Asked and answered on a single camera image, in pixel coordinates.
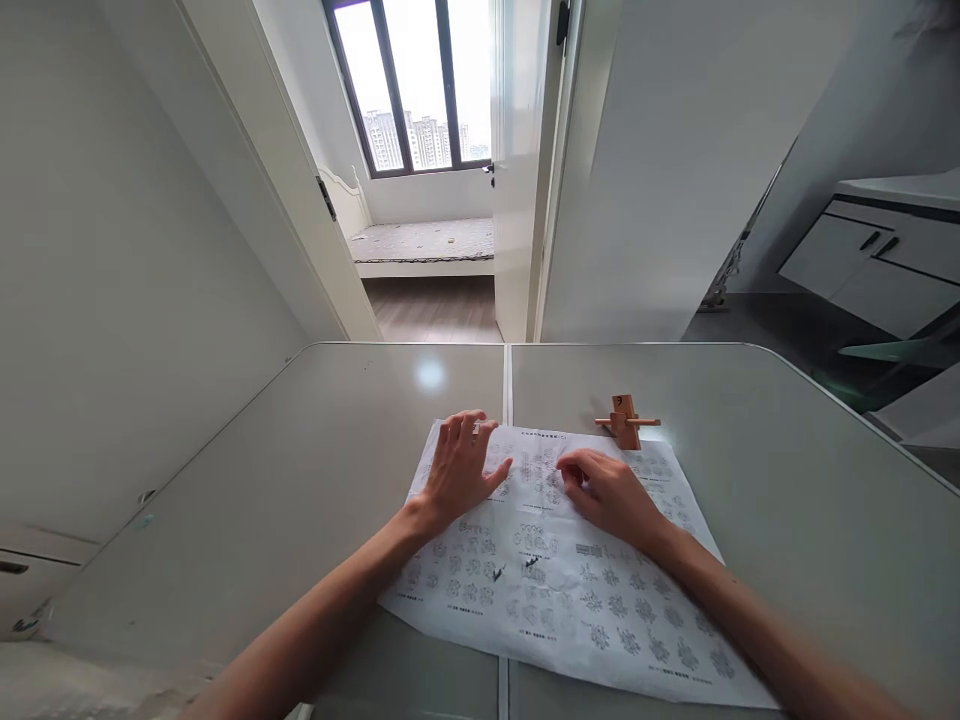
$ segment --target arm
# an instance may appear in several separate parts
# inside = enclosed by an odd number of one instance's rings
[[[557,467],[580,513],[670,573],[754,662],[789,710],[801,718],[910,717],[880,687],[828,660],[692,535],[667,520],[625,464],[577,450]]]
[[[483,422],[474,433],[478,420],[486,420],[480,410],[447,418],[423,492],[254,640],[181,720],[283,718],[307,697],[403,566],[507,477],[512,459],[483,475],[497,423]]]

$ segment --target window frame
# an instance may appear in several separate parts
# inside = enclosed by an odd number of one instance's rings
[[[440,41],[440,69],[443,76],[443,93],[447,111],[447,136],[450,143],[450,167],[425,168],[414,170],[413,156],[410,152],[410,138],[407,135],[406,123],[403,121],[403,103],[400,100],[400,84],[397,82],[397,69],[393,63],[393,49],[390,45],[390,32],[387,29],[387,16],[383,9],[383,0],[322,0],[324,12],[327,16],[327,26],[330,28],[330,39],[333,41],[337,65],[347,90],[347,101],[350,103],[350,112],[353,123],[360,138],[360,148],[367,163],[367,172],[372,180],[391,177],[406,177],[408,175],[428,175],[440,172],[454,172],[457,170],[475,170],[489,165],[490,158],[481,160],[462,159],[460,147],[460,118],[457,114],[457,93],[453,77],[453,45],[450,40],[450,12],[447,0],[434,0],[437,8],[437,36]],[[380,59],[383,63],[383,73],[387,81],[387,92],[390,96],[390,110],[393,114],[393,123],[397,131],[397,140],[400,143],[400,156],[403,167],[392,170],[377,170],[370,141],[367,138],[363,113],[357,101],[357,93],[353,87],[353,77],[350,74],[350,65],[347,63],[346,53],[343,51],[343,42],[340,39],[340,28],[334,12],[342,7],[369,3],[373,14],[373,24],[377,30],[377,43],[380,46]]]

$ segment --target white table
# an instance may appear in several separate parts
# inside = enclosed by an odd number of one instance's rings
[[[960,494],[793,366],[751,345],[518,345],[512,381],[513,424],[567,432],[632,393],[734,573],[912,709],[960,713]],[[775,715],[513,678],[523,720]]]
[[[745,345],[311,346],[84,571],[48,634],[215,672],[396,511],[435,417],[593,433],[623,392],[662,418],[643,436],[672,444],[734,572],[915,709],[957,714],[960,495]],[[756,716],[510,666],[507,702],[497,658],[378,612],[327,693],[349,717]]]

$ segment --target countertop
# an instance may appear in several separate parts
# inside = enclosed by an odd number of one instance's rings
[[[937,175],[841,180],[836,192],[960,212],[960,168]]]

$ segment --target white bed frame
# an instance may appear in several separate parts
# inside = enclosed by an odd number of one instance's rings
[[[363,186],[353,170],[353,182],[350,185],[328,168],[318,165],[317,175],[330,194],[330,200],[337,211],[337,223],[344,239],[349,240],[358,232],[373,225],[367,198]],[[493,275],[493,258],[487,260],[450,260],[444,262],[376,262],[354,263],[360,277],[447,277],[463,275]]]

